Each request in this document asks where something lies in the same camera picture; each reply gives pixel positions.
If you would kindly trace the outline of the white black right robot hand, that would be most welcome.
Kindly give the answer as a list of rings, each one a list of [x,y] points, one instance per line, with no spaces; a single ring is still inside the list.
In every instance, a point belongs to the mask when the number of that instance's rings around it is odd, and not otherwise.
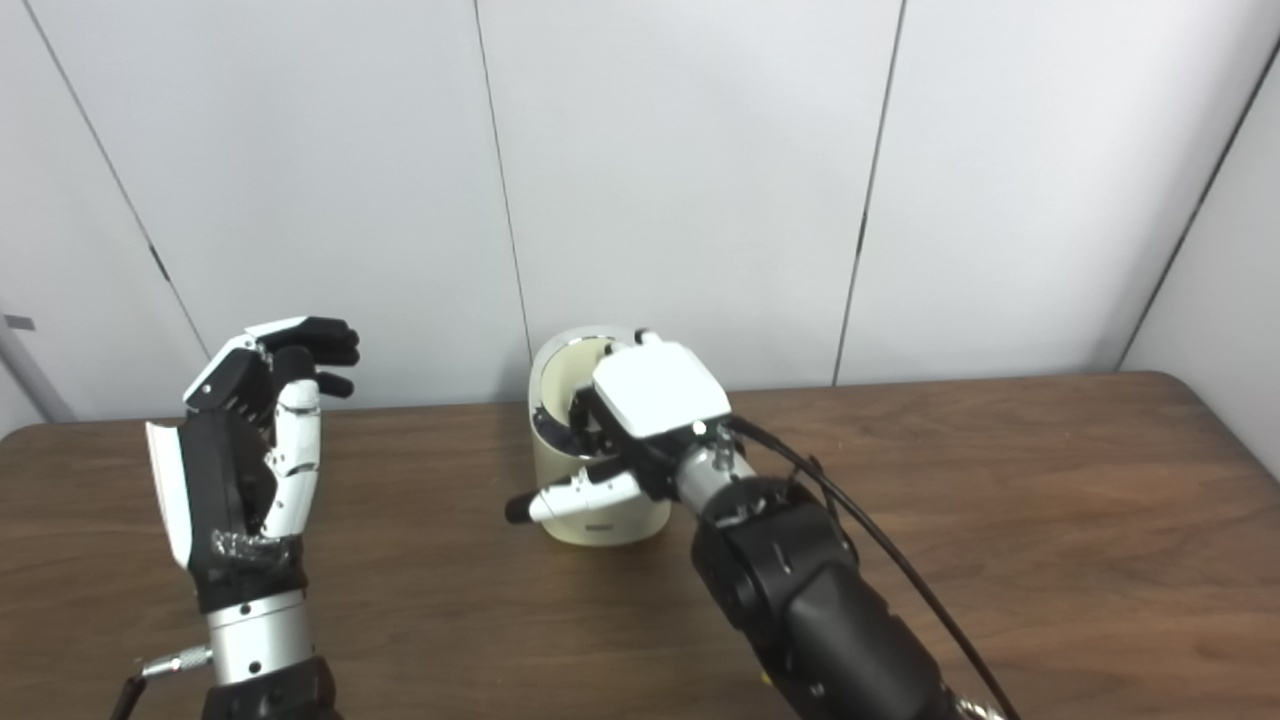
[[[639,331],[612,345],[570,404],[571,427],[605,442],[605,457],[504,507],[511,525],[599,511],[640,497],[698,516],[739,480],[741,448],[721,383],[682,343]]]

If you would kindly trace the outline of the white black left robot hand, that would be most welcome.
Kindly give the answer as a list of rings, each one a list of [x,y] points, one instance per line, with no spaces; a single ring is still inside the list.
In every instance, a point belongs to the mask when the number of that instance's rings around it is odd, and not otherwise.
[[[178,425],[145,427],[163,524],[209,615],[302,591],[324,397],[360,360],[346,320],[294,316],[228,340],[191,382]]]

